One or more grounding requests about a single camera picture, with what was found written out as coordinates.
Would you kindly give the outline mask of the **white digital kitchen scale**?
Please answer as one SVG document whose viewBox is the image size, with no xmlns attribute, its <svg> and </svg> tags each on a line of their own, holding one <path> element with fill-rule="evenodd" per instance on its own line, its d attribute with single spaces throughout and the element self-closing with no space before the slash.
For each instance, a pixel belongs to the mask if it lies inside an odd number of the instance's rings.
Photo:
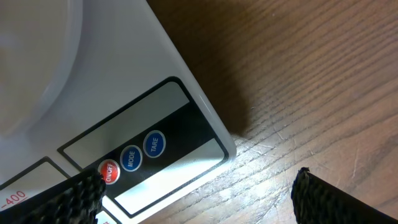
<svg viewBox="0 0 398 224">
<path fill-rule="evenodd" d="M 1 212 L 88 169 L 139 223 L 236 146 L 146 1 L 1 1 Z"/>
</svg>

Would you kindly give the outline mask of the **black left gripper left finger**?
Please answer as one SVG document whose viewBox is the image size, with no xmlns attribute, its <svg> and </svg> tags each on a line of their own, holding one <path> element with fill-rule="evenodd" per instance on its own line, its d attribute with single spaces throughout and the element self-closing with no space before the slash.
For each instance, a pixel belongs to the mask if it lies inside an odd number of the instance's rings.
<svg viewBox="0 0 398 224">
<path fill-rule="evenodd" d="M 84 170 L 1 212 L 1 223 L 97 224 L 105 193 L 103 176 L 96 169 Z"/>
</svg>

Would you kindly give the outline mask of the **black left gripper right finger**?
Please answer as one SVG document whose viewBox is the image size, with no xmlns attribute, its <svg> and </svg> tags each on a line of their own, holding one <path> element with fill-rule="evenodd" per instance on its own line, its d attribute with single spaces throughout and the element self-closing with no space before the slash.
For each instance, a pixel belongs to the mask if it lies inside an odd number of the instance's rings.
<svg viewBox="0 0 398 224">
<path fill-rule="evenodd" d="M 307 167 L 298 171 L 291 199 L 299 224 L 397 224 L 395 218 L 318 178 Z"/>
</svg>

